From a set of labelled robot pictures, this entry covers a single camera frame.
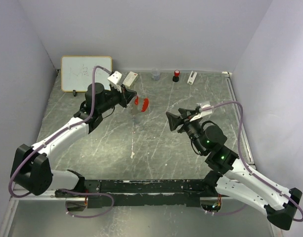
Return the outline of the red tagged key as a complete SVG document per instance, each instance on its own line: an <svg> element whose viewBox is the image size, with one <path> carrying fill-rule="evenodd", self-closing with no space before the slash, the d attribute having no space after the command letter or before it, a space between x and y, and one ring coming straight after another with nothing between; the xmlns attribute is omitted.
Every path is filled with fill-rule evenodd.
<svg viewBox="0 0 303 237"><path fill-rule="evenodd" d="M134 104L135 104L135 105L138 105L138 104L139 104L139 97L138 97L138 96L136 96L136 98L135 98L135 100L134 100Z"/></svg>

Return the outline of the blue tagged key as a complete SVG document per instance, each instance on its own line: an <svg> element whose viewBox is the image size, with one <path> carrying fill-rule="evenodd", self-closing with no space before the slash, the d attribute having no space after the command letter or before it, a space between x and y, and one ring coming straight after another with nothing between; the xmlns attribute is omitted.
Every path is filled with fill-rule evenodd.
<svg viewBox="0 0 303 237"><path fill-rule="evenodd" d="M134 122L134 124L139 124L139 123L141 123L141 119L137 116L134 116L133 122Z"/></svg>

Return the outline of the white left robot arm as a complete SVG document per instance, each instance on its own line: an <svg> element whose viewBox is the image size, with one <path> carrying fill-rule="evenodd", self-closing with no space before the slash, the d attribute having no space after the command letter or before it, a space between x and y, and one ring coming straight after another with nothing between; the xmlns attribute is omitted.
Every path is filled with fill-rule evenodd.
<svg viewBox="0 0 303 237"><path fill-rule="evenodd" d="M52 170L49 159L93 132L103 121L103 113L117 105L127 107L136 95L136 91L123 85L120 90L113 87L106 90L98 82L89 85L80 109L67 124L38 143L17 148L8 185L10 194L18 196L12 190L12 184L16 183L36 196L47 190L68 191L74 197L83 195L86 190L84 176L73 170Z"/></svg>

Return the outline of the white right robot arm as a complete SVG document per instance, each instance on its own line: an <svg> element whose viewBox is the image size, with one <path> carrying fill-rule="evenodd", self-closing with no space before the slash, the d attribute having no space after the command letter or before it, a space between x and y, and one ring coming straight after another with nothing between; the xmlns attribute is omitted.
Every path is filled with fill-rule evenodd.
<svg viewBox="0 0 303 237"><path fill-rule="evenodd" d="M295 221L302 192L283 187L253 169L225 145L227 137L216 123L199 122L198 109L178 111L179 115L166 112L170 130L185 132L196 153L205 156L205 162L217 174L217 180L203 184L203 192L211 197L218 193L239 200L266 215L271 224L288 231Z"/></svg>

